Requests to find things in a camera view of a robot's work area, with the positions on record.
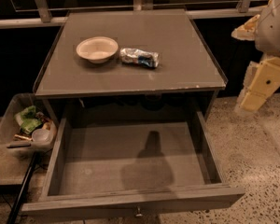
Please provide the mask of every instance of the bowl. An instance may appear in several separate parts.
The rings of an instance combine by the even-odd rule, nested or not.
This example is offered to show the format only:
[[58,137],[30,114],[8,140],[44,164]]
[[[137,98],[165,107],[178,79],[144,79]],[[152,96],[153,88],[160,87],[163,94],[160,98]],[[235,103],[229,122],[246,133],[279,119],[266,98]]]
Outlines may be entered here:
[[107,62],[119,49],[118,43],[104,36],[96,36],[77,45],[77,55],[91,63]]

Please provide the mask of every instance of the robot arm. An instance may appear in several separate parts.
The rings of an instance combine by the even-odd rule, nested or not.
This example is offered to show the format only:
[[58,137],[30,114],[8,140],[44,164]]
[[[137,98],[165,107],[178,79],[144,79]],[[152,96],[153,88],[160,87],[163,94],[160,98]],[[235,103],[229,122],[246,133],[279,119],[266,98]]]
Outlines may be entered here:
[[271,0],[260,15],[235,29],[232,37],[255,40],[256,48],[264,53],[260,63],[247,68],[239,108],[257,111],[280,87],[280,0]]

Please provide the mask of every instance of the drawer knob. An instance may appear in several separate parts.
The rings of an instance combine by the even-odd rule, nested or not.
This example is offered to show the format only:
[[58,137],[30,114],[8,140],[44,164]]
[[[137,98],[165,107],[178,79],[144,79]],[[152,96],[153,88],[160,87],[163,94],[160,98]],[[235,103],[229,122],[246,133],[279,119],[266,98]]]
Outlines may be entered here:
[[136,218],[142,218],[143,217],[143,214],[141,213],[140,206],[137,206],[137,213],[134,217],[136,217]]

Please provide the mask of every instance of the open drawer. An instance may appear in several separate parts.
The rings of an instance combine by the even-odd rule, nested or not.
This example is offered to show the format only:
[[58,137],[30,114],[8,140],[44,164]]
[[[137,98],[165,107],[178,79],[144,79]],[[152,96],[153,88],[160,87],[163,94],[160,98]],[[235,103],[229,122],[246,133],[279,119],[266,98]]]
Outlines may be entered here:
[[242,195],[217,163],[191,98],[140,105],[69,105],[42,196],[22,212],[45,222],[226,208]]

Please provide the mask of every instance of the floor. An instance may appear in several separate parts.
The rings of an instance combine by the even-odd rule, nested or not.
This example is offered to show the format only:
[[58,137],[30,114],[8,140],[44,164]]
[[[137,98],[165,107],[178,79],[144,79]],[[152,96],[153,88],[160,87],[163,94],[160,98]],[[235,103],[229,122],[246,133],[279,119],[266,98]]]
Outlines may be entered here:
[[[228,209],[149,216],[142,219],[111,218],[86,220],[91,224],[171,223],[280,223],[280,93],[256,114],[234,112],[236,97],[216,99],[207,121],[220,165],[228,182],[245,188],[245,196]],[[19,160],[0,150],[1,184],[20,183],[28,160]],[[35,171],[26,202],[37,199],[46,171]],[[13,195],[5,198],[12,204]],[[0,196],[0,224],[10,208]],[[18,216],[17,223],[39,223]],[[66,224],[82,224],[83,221]]]

